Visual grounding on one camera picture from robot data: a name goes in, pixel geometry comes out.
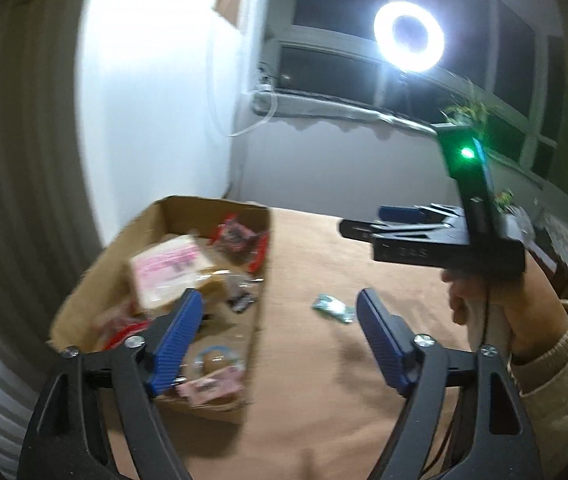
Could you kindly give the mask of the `person's right hand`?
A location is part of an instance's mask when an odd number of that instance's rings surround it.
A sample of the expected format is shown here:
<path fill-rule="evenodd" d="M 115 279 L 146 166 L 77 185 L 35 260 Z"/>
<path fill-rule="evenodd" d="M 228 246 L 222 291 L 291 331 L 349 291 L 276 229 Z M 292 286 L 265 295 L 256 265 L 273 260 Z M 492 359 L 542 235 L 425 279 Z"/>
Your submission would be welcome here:
<path fill-rule="evenodd" d="M 467 323 L 464 304 L 486 299 L 504 309 L 512 330 L 511 351 L 517 361 L 530 362 L 551 350 L 568 331 L 568 313 L 531 254 L 526 270 L 515 281 L 488 283 L 481 276 L 444 270 L 441 281 L 449 285 L 449 304 L 455 324 Z"/>

